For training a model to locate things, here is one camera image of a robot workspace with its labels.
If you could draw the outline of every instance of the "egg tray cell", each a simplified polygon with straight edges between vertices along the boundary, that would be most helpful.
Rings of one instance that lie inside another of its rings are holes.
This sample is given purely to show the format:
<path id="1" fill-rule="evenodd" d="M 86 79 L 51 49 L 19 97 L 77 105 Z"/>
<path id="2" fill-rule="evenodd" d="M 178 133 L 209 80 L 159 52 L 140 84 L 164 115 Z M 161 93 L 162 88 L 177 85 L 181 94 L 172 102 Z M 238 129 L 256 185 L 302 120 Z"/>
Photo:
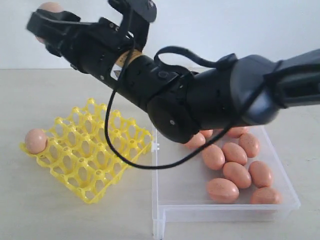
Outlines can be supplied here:
<path id="1" fill-rule="evenodd" d="M 57 117 L 54 125 L 43 130 L 48 136 L 46 149 L 30 154 L 24 143 L 20 148 L 50 174 L 74 192 L 85 203 L 97 203 L 110 185 L 119 182 L 128 164 L 120 160 L 105 139 L 107 105 L 88 99 L 83 108 L 73 107 L 71 114 Z M 152 135 L 136 124 L 135 119 L 122 117 L 120 111 L 110 113 L 108 133 L 112 145 L 132 162 L 151 150 Z"/>

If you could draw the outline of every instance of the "table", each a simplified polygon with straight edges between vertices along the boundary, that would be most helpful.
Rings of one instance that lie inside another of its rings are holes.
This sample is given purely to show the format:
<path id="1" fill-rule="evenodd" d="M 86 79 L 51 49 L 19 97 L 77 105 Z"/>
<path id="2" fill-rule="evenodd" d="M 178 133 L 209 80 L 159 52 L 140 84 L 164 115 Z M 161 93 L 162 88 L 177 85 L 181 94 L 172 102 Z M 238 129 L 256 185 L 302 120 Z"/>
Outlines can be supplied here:
<path id="1" fill-rule="evenodd" d="M 47 129 L 110 89 L 72 69 L 0 70 L 0 239 L 151 240 L 152 173 L 131 168 L 98 204 L 85 204 L 19 149 L 32 128 Z M 117 95 L 113 109 L 151 130 L 147 114 Z M 284 222 L 167 223 L 165 240 L 308 240 L 320 236 L 320 106 L 287 109 L 266 126 L 301 201 Z M 151 154 L 140 160 L 151 163 Z"/>

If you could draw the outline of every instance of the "clear plastic container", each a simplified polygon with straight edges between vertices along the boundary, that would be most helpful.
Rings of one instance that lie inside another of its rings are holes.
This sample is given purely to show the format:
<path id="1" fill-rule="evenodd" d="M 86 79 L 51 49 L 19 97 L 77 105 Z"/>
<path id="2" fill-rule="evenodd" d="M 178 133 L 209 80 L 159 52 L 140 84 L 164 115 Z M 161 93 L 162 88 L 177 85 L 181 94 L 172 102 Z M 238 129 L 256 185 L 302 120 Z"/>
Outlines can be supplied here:
<path id="1" fill-rule="evenodd" d="M 279 221 L 292 210 L 300 207 L 298 196 L 272 146 L 263 126 L 250 128 L 260 140 L 261 151 L 256 158 L 249 158 L 246 168 L 254 160 L 266 162 L 273 171 L 273 187 L 283 196 L 282 204 L 250 204 L 255 189 L 241 189 L 234 204 L 219 204 L 212 201 L 205 189 L 206 182 L 222 176 L 222 171 L 207 168 L 201 155 L 186 163 L 166 170 L 157 170 L 152 175 L 152 218 L 153 236 L 162 240 L 168 222 L 235 222 L 235 221 Z M 153 129 L 153 164 L 163 165 L 175 162 L 191 151 L 185 146 L 172 143 Z M 237 139 L 224 137 L 217 145 Z"/>

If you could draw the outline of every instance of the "white wall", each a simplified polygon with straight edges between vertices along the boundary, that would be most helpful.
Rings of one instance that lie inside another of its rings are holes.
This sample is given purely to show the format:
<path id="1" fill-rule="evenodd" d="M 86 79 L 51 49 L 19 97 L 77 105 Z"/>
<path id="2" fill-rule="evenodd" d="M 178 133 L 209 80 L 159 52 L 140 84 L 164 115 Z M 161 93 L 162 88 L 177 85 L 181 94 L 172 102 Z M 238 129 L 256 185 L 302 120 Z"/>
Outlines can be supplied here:
<path id="1" fill-rule="evenodd" d="M 121 15 L 107 0 L 60 0 L 65 10 L 84 21 Z M 26 30 L 32 11 L 43 0 L 2 0 L 0 3 L 0 69 L 69 68 L 47 53 Z M 156 22 L 151 26 L 145 54 L 179 45 L 203 58 L 216 60 L 236 53 L 260 54 L 272 60 L 292 57 L 320 47 L 319 0 L 155 0 Z M 197 67 L 182 57 L 165 55 L 168 63 Z"/>

